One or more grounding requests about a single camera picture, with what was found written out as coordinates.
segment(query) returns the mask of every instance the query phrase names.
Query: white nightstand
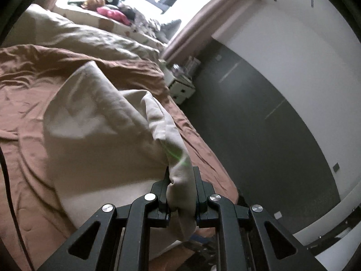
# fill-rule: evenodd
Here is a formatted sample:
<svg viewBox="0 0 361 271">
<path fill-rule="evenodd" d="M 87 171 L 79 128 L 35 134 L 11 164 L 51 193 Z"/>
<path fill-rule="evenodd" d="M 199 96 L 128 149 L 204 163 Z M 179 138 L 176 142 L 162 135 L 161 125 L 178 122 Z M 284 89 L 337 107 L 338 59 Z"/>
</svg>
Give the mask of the white nightstand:
<svg viewBox="0 0 361 271">
<path fill-rule="evenodd" d="M 169 88 L 170 95 L 173 98 L 173 101 L 180 105 L 183 101 L 196 91 L 195 86 L 192 82 L 185 77 L 174 77 L 173 73 L 170 72 L 167 68 L 164 68 L 164 80 L 166 85 Z"/>
</svg>

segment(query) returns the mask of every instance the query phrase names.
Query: triangular cutout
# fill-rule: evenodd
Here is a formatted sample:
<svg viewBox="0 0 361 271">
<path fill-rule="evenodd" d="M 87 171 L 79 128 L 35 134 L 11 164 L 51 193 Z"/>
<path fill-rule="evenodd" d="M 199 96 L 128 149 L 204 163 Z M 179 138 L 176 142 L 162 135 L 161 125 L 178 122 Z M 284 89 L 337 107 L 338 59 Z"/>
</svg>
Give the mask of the triangular cutout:
<svg viewBox="0 0 361 271">
<path fill-rule="evenodd" d="M 265 222 L 265 228 L 271 240 L 276 258 L 282 260 L 296 254 L 296 248 L 271 224 Z"/>
<path fill-rule="evenodd" d="M 94 222 L 81 237 L 69 248 L 68 253 L 80 259 L 86 260 L 89 258 L 91 248 L 98 233 L 100 222 Z"/>
</svg>

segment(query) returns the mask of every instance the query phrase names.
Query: floor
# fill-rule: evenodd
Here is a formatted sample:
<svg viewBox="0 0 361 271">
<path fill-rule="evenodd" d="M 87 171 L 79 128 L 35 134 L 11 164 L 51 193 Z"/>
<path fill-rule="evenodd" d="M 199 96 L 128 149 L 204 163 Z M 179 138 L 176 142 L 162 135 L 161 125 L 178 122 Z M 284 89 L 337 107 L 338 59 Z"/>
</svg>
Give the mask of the floor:
<svg viewBox="0 0 361 271">
<path fill-rule="evenodd" d="M 181 109 L 248 204 L 290 232 L 340 202 L 330 168 L 302 119 L 257 70 L 213 41 L 199 57 L 196 93 Z"/>
</svg>

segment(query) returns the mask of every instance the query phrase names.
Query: brown plush toy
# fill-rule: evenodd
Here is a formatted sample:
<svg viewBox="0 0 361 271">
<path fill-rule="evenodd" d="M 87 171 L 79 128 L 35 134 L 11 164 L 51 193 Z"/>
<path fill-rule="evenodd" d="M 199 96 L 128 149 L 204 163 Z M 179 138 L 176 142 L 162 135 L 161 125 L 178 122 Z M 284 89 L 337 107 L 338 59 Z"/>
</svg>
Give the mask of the brown plush toy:
<svg viewBox="0 0 361 271">
<path fill-rule="evenodd" d="M 83 9 L 96 11 L 98 7 L 105 6 L 105 0 L 86 0 L 82 4 Z"/>
</svg>

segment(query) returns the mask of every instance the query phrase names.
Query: pink plush toy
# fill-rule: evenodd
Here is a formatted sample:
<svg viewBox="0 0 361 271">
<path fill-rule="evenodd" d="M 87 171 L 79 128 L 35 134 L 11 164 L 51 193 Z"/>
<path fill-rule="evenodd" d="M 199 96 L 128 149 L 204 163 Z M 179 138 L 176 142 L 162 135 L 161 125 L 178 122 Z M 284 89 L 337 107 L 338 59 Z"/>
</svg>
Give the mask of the pink plush toy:
<svg viewBox="0 0 361 271">
<path fill-rule="evenodd" d="M 125 16 L 119 10 L 113 10 L 110 9 L 109 7 L 103 6 L 103 7 L 98 7 L 96 9 L 96 12 L 98 12 L 100 15 L 114 19 L 115 21 L 118 21 L 120 23 L 123 23 L 126 26 L 131 25 L 131 22 L 128 20 L 127 16 Z"/>
</svg>

